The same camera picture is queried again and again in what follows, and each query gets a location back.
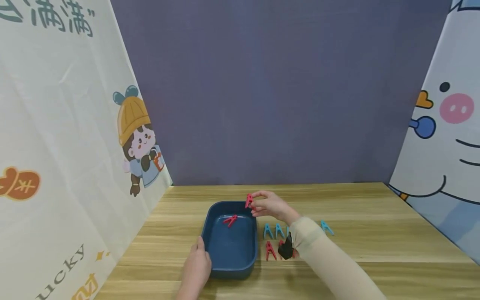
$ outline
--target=yellow knit hat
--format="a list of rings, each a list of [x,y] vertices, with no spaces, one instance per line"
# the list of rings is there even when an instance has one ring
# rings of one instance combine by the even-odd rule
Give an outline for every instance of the yellow knit hat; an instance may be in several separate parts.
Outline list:
[[[145,103],[137,97],[138,89],[129,86],[125,95],[126,98],[118,92],[113,94],[115,103],[120,104],[117,127],[119,142],[122,147],[137,128],[150,123]]]

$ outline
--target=duck beak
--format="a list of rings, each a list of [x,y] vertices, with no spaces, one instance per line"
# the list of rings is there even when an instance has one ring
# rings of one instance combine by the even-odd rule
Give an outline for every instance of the duck beak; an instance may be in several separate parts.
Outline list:
[[[417,103],[415,104],[418,108],[430,109],[433,107],[433,101],[428,99],[428,92],[421,91],[419,97],[417,98]]]

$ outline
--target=cartoon girl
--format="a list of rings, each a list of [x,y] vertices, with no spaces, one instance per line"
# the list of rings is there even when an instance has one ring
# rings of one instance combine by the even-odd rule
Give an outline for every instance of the cartoon girl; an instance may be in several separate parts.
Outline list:
[[[145,188],[151,185],[165,166],[165,161],[156,143],[145,103],[138,97],[138,89],[129,86],[125,96],[115,92],[113,101],[120,105],[119,143],[126,158],[123,169],[132,174],[130,195],[136,197],[140,192],[140,179]]]

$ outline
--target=plastic tray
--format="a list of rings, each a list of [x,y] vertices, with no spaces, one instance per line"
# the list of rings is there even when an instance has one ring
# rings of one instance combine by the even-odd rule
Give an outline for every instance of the plastic tray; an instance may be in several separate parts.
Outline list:
[[[228,228],[225,219],[237,215]],[[211,278],[245,279],[257,259],[257,220],[245,201],[220,201],[208,210],[202,238],[212,259]]]

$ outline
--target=cartoon eye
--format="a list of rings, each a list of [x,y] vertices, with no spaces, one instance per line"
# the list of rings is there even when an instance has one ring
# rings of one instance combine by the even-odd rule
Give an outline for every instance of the cartoon eye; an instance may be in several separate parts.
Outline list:
[[[440,85],[440,92],[445,93],[450,89],[450,84],[448,82],[444,82]]]

